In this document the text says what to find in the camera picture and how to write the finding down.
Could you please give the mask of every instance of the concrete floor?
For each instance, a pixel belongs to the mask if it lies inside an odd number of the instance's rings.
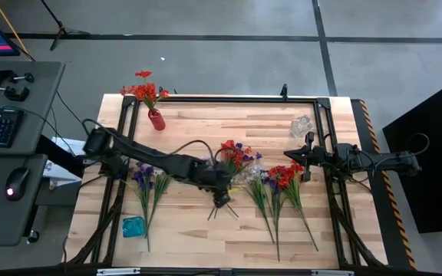
[[[37,61],[67,63],[60,92],[80,118],[95,118],[102,95],[134,84],[134,72],[140,69],[152,69],[158,84],[181,94],[277,94],[286,83],[291,95],[329,95],[333,78],[338,96],[367,102],[385,151],[381,128],[442,88],[442,41],[381,43],[378,38],[442,38],[442,0],[320,0],[318,4],[327,37],[377,39],[321,45],[318,36],[323,33],[318,32],[312,0],[49,0],[68,27],[92,34],[278,35],[316,40],[66,40],[52,52],[49,40],[24,39],[24,43]],[[56,31],[39,0],[0,0],[0,6],[18,32]],[[9,31],[1,16],[0,28]],[[327,64],[322,62],[325,45]],[[54,110],[62,136],[84,139],[81,126],[60,102],[54,102]],[[417,268],[442,272],[442,233],[418,234],[400,182],[394,176],[392,180]],[[41,240],[0,248],[0,269],[57,264],[71,215],[72,209],[48,210],[39,219],[44,221]]]

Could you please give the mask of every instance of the wooden tabletop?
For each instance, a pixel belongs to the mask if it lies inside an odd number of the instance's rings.
[[[359,145],[351,101],[348,97],[331,97],[331,110],[339,143]],[[117,127],[122,96],[106,94],[98,121],[106,127]],[[160,102],[157,108],[163,114],[167,127],[156,131],[147,118],[147,108],[140,106],[134,139],[138,143],[165,153],[182,144],[201,139],[213,150],[227,139],[251,146],[263,155],[266,167],[288,165],[282,151],[298,149],[304,139],[295,139],[289,133],[292,119],[307,115],[316,133],[313,107],[303,103],[169,103]],[[130,122],[128,113],[126,129]],[[324,133],[327,133],[322,112]],[[206,147],[193,144],[182,154],[206,156]],[[83,181],[96,176],[98,166],[87,169]],[[309,227],[318,244],[316,251],[297,212],[286,203],[279,221],[281,261],[277,261],[275,245],[270,240],[265,222],[249,195],[235,189],[230,195],[239,218],[220,209],[216,219],[207,221],[213,208],[211,194],[196,187],[173,182],[158,205],[150,227],[151,251],[143,237],[123,238],[122,219],[142,214],[139,199],[126,188],[126,195],[117,233],[114,266],[190,267],[190,268],[337,268],[334,235],[328,207],[323,171],[311,167],[312,180],[301,188],[301,199]],[[356,179],[366,175],[355,174]],[[68,257],[75,256],[97,227],[106,179],[99,179],[81,189],[69,231],[66,249]],[[349,183],[348,197],[356,232],[378,260],[387,263],[381,239],[378,218],[372,195],[367,189]],[[101,259],[107,246],[109,229],[104,235]],[[344,235],[345,254],[351,261],[347,235]]]

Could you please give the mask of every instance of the computer mouse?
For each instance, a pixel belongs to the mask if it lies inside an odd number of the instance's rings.
[[[9,174],[6,180],[5,194],[6,199],[11,201],[20,200],[25,194],[27,188],[27,178],[30,174],[30,169],[17,168]]]

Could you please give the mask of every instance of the blue object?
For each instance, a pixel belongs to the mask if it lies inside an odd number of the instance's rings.
[[[122,234],[124,238],[137,237],[145,234],[144,218],[137,216],[122,220]]]

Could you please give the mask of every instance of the small red vase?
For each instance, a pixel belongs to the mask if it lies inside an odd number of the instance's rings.
[[[147,113],[147,116],[150,118],[151,123],[155,130],[164,130],[165,129],[165,121],[163,120],[163,116],[158,109],[150,110]]]

